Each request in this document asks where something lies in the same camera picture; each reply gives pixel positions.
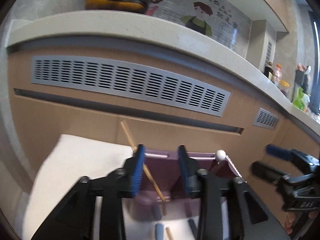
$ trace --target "backsplash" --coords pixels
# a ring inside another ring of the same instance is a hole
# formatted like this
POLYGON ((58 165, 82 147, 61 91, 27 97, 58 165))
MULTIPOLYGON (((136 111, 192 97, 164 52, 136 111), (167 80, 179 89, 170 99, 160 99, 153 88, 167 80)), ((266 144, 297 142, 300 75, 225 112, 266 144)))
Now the backsplash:
POLYGON ((153 0, 146 14, 189 27, 246 56, 251 20, 226 0, 153 0))

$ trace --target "white ball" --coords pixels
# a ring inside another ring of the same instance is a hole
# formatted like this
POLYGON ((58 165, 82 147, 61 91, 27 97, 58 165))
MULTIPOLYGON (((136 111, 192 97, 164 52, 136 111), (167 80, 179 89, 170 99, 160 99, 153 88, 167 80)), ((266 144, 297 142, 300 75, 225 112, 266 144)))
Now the white ball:
POLYGON ((218 150, 215 157, 217 162, 221 162, 226 158, 226 152, 224 150, 218 150))

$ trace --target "marble backsplash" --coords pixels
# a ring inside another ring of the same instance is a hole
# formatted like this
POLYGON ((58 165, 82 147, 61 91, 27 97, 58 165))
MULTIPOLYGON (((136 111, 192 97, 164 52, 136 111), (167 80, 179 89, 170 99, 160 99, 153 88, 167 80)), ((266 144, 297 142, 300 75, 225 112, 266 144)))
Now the marble backsplash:
MULTIPOLYGON (((35 20, 62 12, 83 10, 84 2, 85 0, 17 0, 11 10, 12 18, 35 20)), ((154 10, 157 6, 153 16, 186 25, 188 16, 197 16, 194 7, 196 2, 207 8, 207 13, 203 14, 206 34, 245 58, 251 20, 226 0, 161 0, 156 4, 152 3, 150 9, 154 10)))

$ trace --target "purple container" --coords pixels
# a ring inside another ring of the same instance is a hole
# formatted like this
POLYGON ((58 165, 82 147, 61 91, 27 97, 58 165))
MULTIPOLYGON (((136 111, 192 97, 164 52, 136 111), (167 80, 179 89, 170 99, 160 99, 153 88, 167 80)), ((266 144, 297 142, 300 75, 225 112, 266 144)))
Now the purple container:
MULTIPOLYGON (((213 153, 188 153, 198 160, 201 168, 207 169, 218 177, 232 179, 238 174, 229 166, 227 159, 218 163, 213 153)), ((143 173, 141 190, 134 199, 124 199, 124 207, 134 220, 157 221, 183 219, 200 214, 199 199, 171 199, 171 190, 180 177, 177 152, 146 150, 145 163, 148 166, 162 194, 167 199, 167 215, 163 216, 163 204, 154 190, 152 183, 143 173)))

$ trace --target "countertop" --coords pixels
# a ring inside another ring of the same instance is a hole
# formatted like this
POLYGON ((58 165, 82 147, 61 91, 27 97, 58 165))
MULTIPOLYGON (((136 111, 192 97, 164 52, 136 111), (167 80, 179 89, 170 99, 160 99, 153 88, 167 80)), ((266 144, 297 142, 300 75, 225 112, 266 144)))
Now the countertop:
POLYGON ((6 44, 9 47, 25 41, 64 35, 125 38, 179 51, 214 64, 261 90, 320 136, 320 124, 295 108, 262 72, 244 58, 205 35, 159 18, 97 10, 56 14, 34 22, 15 20, 6 44))

